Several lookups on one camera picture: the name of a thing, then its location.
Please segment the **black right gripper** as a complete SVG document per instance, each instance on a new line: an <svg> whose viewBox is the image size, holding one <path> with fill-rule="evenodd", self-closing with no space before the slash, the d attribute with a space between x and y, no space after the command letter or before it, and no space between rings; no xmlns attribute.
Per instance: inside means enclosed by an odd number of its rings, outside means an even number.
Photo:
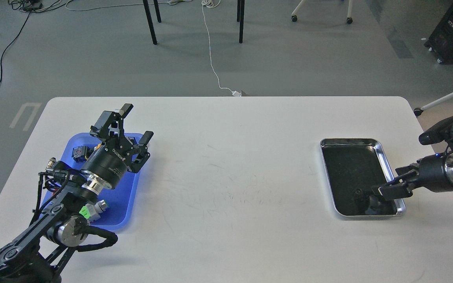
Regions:
<svg viewBox="0 0 453 283"><path fill-rule="evenodd" d="M414 164L396 168L398 177L413 179L394 179L383 185L374 185L374 195L383 200L409 198L413 190L424 187L432 192L453 191L453 154L435 154L417 160Z"/></svg>

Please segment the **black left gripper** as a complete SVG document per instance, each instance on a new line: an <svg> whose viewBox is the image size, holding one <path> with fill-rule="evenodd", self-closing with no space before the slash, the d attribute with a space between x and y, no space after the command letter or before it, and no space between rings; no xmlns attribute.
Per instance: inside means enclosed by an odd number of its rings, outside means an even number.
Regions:
<svg viewBox="0 0 453 283"><path fill-rule="evenodd" d="M124 136L123 122L132 108L133 104L126 103L117 112L103 111L90 127L90 136L99 139L102 145L81 168L87 178L82 188L115 189L125 172L138 173L149 159L147 146L153 131L145 131L137 145Z"/></svg>

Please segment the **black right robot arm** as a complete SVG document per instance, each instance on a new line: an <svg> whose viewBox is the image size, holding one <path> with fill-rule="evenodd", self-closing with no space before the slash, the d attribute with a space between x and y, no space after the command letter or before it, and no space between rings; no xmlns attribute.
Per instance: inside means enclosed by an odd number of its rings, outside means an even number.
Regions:
<svg viewBox="0 0 453 283"><path fill-rule="evenodd" d="M447 143L443 153L425 156L415 163L397 168L398 176L383 185L363 189L366 196L375 195L382 200L408 198L413 190L424 187L432 192L453 191L453 116L437 122L420 134L421 145Z"/></svg>

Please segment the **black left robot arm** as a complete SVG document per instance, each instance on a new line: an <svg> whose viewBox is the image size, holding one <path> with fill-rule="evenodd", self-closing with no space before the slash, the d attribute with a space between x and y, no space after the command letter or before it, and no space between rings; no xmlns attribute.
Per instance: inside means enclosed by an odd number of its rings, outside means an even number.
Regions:
<svg viewBox="0 0 453 283"><path fill-rule="evenodd" d="M59 283L61 272L74 252L108 248L118 236L91 226L80 211L95 204L104 189L114 189L126 172L138 173L150 158L146 131L138 140L125 136L124 121L133 108L104 111L90 127L99 145L80 169L51 158L39 173L38 196L43 188L52 193L37 201L25 231L0 249L0 283Z"/></svg>

